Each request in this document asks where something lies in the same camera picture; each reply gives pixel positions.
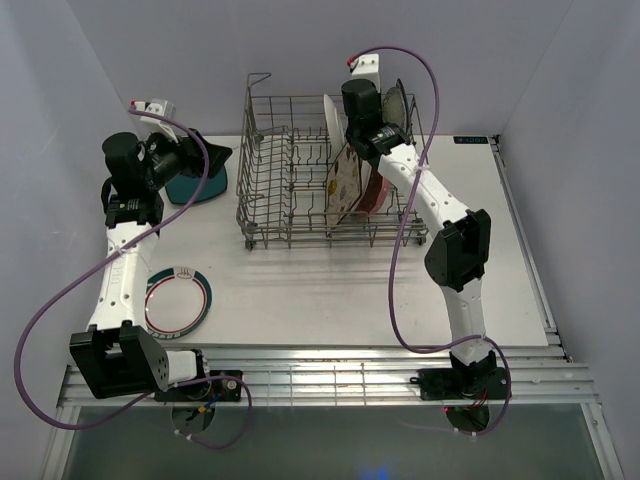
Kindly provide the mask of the black square floral plate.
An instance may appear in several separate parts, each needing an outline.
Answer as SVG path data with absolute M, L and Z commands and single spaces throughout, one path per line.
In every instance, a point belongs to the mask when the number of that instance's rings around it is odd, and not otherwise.
M 400 97 L 400 104 L 401 104 L 401 111 L 402 111 L 401 127 L 406 133 L 410 133 L 412 130 L 410 102 L 404 87 L 404 83 L 400 78 L 396 80 L 395 87 L 398 90 L 399 97 Z

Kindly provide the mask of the white oval platter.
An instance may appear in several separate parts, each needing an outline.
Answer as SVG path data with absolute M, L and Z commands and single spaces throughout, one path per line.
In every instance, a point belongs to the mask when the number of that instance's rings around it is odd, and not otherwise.
M 362 160 L 361 161 L 361 191 L 362 191 L 362 195 L 365 195 L 367 189 L 368 189 L 368 184 L 369 184 L 369 180 L 371 178 L 372 175 L 372 166 L 369 162 L 367 162 L 366 160 Z

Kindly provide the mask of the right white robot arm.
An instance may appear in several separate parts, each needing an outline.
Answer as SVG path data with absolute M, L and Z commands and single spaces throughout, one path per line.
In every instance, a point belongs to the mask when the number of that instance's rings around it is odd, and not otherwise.
M 418 213 L 432 237 L 424 265 L 444 295 L 453 345 L 451 367 L 431 381 L 447 381 L 464 397 L 483 393 L 497 368 L 495 353 L 484 339 L 481 300 L 491 218 L 456 199 L 420 159 L 406 133 L 383 121 L 381 95 L 372 81 L 349 80 L 341 94 L 348 144 L 406 197 L 407 210 Z

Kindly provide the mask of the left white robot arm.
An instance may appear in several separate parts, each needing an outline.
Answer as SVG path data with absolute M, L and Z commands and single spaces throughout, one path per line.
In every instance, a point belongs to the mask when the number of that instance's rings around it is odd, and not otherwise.
M 212 376 L 197 350 L 168 352 L 146 326 L 150 263 L 163 218 L 160 191 L 175 177 L 214 178 L 232 154 L 198 131 L 141 141 L 120 132 L 102 144 L 110 177 L 104 193 L 108 256 L 96 308 L 85 331 L 74 333 L 70 353 L 98 399 L 165 392 L 173 385 L 190 399 L 205 397 Z

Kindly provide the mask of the pink dotted scalloped plate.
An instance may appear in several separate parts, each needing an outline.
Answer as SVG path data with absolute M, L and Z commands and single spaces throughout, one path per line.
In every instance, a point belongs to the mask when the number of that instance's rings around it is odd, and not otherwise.
M 373 170 L 365 186 L 364 193 L 354 208 L 360 217 L 377 213 L 384 204 L 391 184 L 378 171 Z

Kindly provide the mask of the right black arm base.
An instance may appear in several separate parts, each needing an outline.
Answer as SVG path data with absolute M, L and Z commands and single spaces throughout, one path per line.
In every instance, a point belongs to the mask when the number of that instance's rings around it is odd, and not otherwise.
M 419 387 L 422 400 L 504 400 L 508 395 L 506 371 L 501 367 L 475 379 L 453 368 L 426 368 L 409 382 Z

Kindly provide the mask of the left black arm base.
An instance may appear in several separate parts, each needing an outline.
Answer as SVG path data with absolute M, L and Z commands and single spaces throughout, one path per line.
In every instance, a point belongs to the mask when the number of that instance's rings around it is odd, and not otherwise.
M 234 379 L 218 379 L 198 385 L 173 388 L 167 392 L 156 393 L 156 402 L 199 402 L 207 404 L 212 400 L 221 402 L 239 402 L 242 387 L 238 380 L 243 379 L 242 370 L 210 370 L 208 376 L 225 376 Z

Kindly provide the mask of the cream square flower plate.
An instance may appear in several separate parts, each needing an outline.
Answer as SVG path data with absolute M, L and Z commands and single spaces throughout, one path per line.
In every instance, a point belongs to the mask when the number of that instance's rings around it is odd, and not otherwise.
M 355 149 L 345 145 L 329 167 L 325 190 L 325 219 L 336 227 L 352 211 L 362 195 L 361 161 Z

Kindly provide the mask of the speckled beige round plate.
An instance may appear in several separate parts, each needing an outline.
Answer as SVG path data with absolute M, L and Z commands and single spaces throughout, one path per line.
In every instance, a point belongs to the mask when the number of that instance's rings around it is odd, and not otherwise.
M 382 98 L 382 119 L 386 124 L 394 124 L 406 129 L 406 106 L 404 94 L 398 85 L 391 87 Z

